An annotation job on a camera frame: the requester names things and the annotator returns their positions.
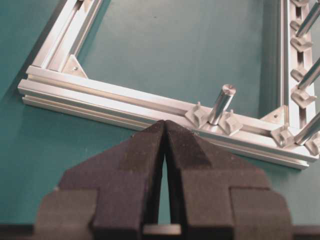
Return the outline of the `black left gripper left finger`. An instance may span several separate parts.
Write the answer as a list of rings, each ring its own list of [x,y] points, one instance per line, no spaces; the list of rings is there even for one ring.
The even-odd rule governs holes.
[[[165,122],[66,170],[38,210],[38,240],[139,240],[158,220]]]

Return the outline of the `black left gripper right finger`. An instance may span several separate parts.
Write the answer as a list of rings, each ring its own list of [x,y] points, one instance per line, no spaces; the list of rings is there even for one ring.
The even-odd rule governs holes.
[[[166,121],[173,222],[187,240],[290,240],[291,214],[265,172]]]

